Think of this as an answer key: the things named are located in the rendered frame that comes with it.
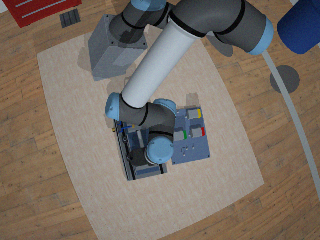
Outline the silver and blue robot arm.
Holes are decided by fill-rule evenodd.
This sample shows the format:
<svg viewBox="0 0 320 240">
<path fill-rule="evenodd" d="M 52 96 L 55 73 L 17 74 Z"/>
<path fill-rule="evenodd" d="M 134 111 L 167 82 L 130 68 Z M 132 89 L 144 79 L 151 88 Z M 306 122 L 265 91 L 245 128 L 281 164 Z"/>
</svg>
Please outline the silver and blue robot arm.
<svg viewBox="0 0 320 240">
<path fill-rule="evenodd" d="M 174 154 L 177 106 L 169 99 L 148 102 L 197 39 L 206 35 L 256 56 L 271 44 L 274 27 L 265 14 L 246 0 L 131 0 L 109 25 L 121 43 L 138 42 L 147 25 L 163 31 L 126 86 L 107 99 L 108 118 L 149 128 L 146 157 L 164 164 Z"/>
</svg>

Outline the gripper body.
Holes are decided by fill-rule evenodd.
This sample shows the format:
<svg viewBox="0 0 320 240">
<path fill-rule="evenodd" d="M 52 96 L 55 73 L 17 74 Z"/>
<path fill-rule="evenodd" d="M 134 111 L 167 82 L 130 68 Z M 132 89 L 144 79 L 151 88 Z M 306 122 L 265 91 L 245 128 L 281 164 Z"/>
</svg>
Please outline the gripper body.
<svg viewBox="0 0 320 240">
<path fill-rule="evenodd" d="M 148 166 L 154 166 L 154 165 L 158 165 L 158 164 L 154 164 L 152 162 L 150 162 L 147 157 L 146 157 L 146 147 L 144 148 L 138 148 L 138 149 L 134 149 L 133 151 L 131 151 L 128 155 L 129 155 L 129 159 L 130 159 L 130 163 L 132 166 L 144 166 L 144 165 L 148 165 Z"/>
</svg>

